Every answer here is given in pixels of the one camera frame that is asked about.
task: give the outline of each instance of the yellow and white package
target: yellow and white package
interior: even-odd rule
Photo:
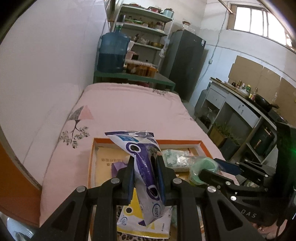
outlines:
[[[133,199],[129,206],[123,206],[117,222],[117,231],[134,236],[168,239],[170,236],[170,220],[172,207],[159,219],[148,226],[139,223],[143,221],[143,215],[138,201],[136,189],[133,190]]]

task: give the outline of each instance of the black frying pan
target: black frying pan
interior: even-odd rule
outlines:
[[[270,112],[270,110],[274,107],[276,109],[279,108],[277,104],[270,104],[267,100],[265,100],[261,95],[255,95],[255,102],[260,105],[264,110]]]

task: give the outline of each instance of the bed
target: bed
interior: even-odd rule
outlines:
[[[47,168],[40,225],[76,187],[87,186],[93,138],[118,130],[148,130],[156,139],[202,140],[213,158],[224,160],[177,94],[130,84],[90,85],[69,115]]]

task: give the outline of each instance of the potted plant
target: potted plant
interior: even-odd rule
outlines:
[[[239,149],[238,138],[233,134],[229,134],[227,136],[227,140],[224,142],[223,146],[220,148],[220,151],[225,158],[225,160],[229,161],[231,157],[236,153]]]
[[[230,128],[226,125],[226,123],[224,123],[223,125],[214,123],[209,138],[218,148],[220,148],[226,141],[227,136],[229,135]]]

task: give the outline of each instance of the refrigerator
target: refrigerator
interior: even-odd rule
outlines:
[[[187,30],[172,33],[160,74],[176,83],[182,100],[189,101],[197,83],[206,41]]]

